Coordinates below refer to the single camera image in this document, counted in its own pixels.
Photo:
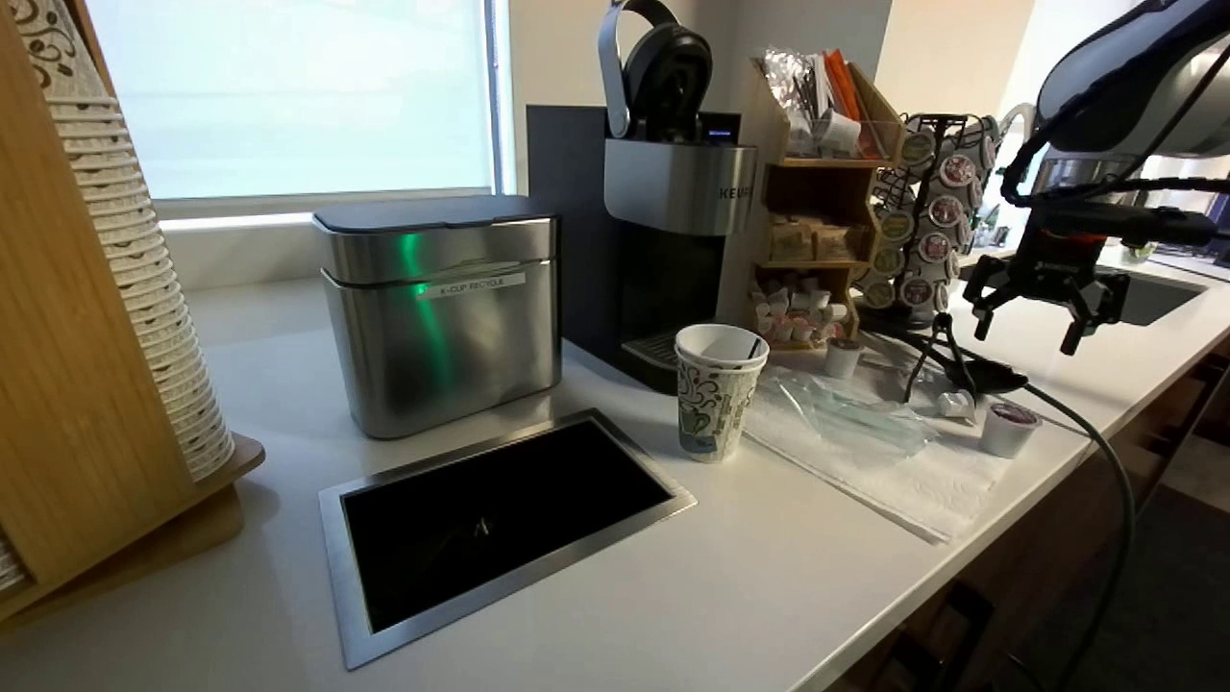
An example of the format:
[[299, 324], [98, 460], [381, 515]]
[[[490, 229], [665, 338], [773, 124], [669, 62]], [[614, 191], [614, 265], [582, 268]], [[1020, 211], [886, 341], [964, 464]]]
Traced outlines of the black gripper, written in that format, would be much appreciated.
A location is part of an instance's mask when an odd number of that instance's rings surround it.
[[1110, 315], [1110, 288], [1096, 268], [1105, 233], [1027, 229], [1010, 259], [983, 254], [964, 282], [973, 338], [989, 338], [993, 319], [1010, 299], [1043, 299], [1070, 313], [1061, 352], [1075, 352]]

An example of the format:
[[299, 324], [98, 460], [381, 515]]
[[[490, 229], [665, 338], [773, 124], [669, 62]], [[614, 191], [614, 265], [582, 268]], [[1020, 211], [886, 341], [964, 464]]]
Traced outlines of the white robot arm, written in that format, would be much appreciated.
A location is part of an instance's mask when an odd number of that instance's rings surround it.
[[1075, 41], [1036, 95], [1036, 128], [1001, 197], [1027, 209], [1010, 259], [980, 259], [964, 282], [975, 336], [1010, 299], [1070, 313], [1061, 349], [1124, 319], [1128, 274], [1105, 274], [1109, 240], [1203, 245], [1215, 222], [1180, 209], [1134, 209], [1124, 191], [1226, 191], [1223, 176], [1142, 176], [1155, 153], [1230, 149], [1230, 0], [1138, 0]]

